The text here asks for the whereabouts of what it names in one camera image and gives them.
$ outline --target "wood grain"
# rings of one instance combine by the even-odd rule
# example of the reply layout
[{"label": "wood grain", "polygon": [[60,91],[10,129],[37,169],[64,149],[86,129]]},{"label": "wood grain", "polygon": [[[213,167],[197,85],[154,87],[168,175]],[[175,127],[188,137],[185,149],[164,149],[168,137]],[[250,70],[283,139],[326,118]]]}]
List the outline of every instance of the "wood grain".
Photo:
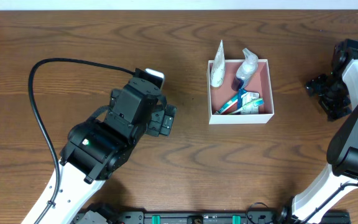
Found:
[{"label": "wood grain", "polygon": [[[37,11],[0,12],[0,223],[19,223],[53,171],[27,96],[31,67],[69,57],[167,76],[178,107],[169,138],[144,136],[129,162],[90,202],[119,208],[245,210],[279,207],[325,164],[343,123],[303,89],[329,72],[334,44],[358,40],[358,11]],[[275,115],[267,124],[208,125],[206,66],[219,41],[227,59],[248,47],[270,65]],[[58,151],[71,127],[100,105],[124,73],[69,63],[44,65],[37,104]],[[335,208],[358,223],[358,190]]]}]

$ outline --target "pink box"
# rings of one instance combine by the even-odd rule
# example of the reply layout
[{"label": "pink box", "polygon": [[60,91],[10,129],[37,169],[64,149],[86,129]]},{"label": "pink box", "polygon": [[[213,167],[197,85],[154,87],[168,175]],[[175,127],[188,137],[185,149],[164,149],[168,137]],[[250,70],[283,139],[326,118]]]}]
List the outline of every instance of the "pink box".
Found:
[{"label": "pink box", "polygon": [[[274,115],[272,87],[270,84],[269,65],[266,59],[258,60],[258,70],[246,86],[247,91],[258,92],[259,97],[264,99],[264,105],[259,107],[259,114],[247,115],[217,115],[214,114],[223,104],[229,101],[236,91],[231,85],[236,72],[244,60],[225,60],[226,73],[223,84],[219,88],[211,88],[209,73],[212,69],[213,60],[208,61],[206,72],[208,88],[208,116],[209,124],[265,124]],[[225,113],[236,110],[237,103],[231,106]]]}]

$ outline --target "black cable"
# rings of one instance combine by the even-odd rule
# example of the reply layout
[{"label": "black cable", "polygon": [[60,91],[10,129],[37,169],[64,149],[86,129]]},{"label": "black cable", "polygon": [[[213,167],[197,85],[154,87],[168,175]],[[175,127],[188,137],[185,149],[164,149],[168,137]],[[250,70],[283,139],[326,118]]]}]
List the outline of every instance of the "black cable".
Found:
[{"label": "black cable", "polygon": [[58,157],[56,155],[55,149],[53,148],[53,144],[52,141],[49,138],[48,132],[45,129],[44,123],[41,120],[40,114],[38,112],[37,109],[37,105],[35,104],[35,98],[34,98],[34,91],[33,91],[33,80],[34,80],[34,75],[35,75],[35,71],[37,71],[37,69],[48,62],[73,62],[73,63],[80,63],[80,64],[85,64],[85,65],[92,65],[92,66],[96,66],[96,67],[102,67],[102,68],[108,68],[108,69],[113,69],[113,70],[119,70],[122,72],[126,72],[129,73],[131,75],[134,75],[134,72],[131,72],[129,70],[126,70],[125,68],[121,68],[121,67],[116,67],[116,66],[112,66],[112,65],[105,65],[105,64],[101,64],[101,63],[95,63],[95,62],[89,62],[89,61],[85,61],[85,60],[77,60],[77,59],[70,59],[70,58],[48,58],[48,59],[44,59],[41,60],[39,62],[37,62],[31,69],[30,75],[29,75],[29,98],[30,98],[30,104],[31,104],[31,108],[32,111],[34,112],[35,115],[35,119],[38,122],[38,125],[40,126],[42,135],[44,136],[50,153],[52,155],[53,158],[53,164],[55,166],[55,171],[56,171],[56,183],[55,183],[55,190],[53,191],[52,197],[50,198],[50,200],[47,203],[47,206],[45,207],[45,209],[42,211],[42,213],[40,214],[40,216],[38,217],[38,219],[35,221],[35,224],[38,224],[41,219],[45,216],[45,214],[48,212],[48,210],[50,209],[50,207],[55,205],[55,199],[57,196],[57,193],[59,191],[60,188],[60,170],[59,170],[59,161],[58,161]]},{"label": "black cable", "polygon": [[[248,211],[249,211],[253,206],[255,206],[255,205],[264,205],[266,208],[269,208],[269,207],[268,207],[265,203],[263,203],[263,202],[255,202],[255,203],[253,203],[252,205],[250,205],[249,208],[248,208],[247,211],[246,211],[246,217],[247,217],[247,219],[248,219],[252,224],[256,224],[256,223],[254,223],[254,221],[252,221],[252,218],[248,216]],[[267,223],[267,224],[273,223],[273,220],[271,220],[271,221],[269,221],[269,222],[265,222],[265,223]]]},{"label": "black cable", "polygon": [[109,105],[104,105],[99,107],[95,112],[93,112],[93,114],[91,114],[91,116],[89,116],[89,118],[86,121],[93,121],[95,120],[98,116],[100,116],[101,114],[103,114],[105,111],[107,111],[110,108]]},{"label": "black cable", "polygon": [[352,183],[342,184],[331,196],[329,196],[329,198],[327,198],[327,200],[324,201],[324,203],[322,203],[318,208],[316,208],[316,210],[312,212],[308,216],[308,218],[303,220],[301,224],[307,224],[311,218],[313,218],[321,209],[323,209],[337,194],[343,191],[345,187],[358,187],[358,184],[352,184]]}]

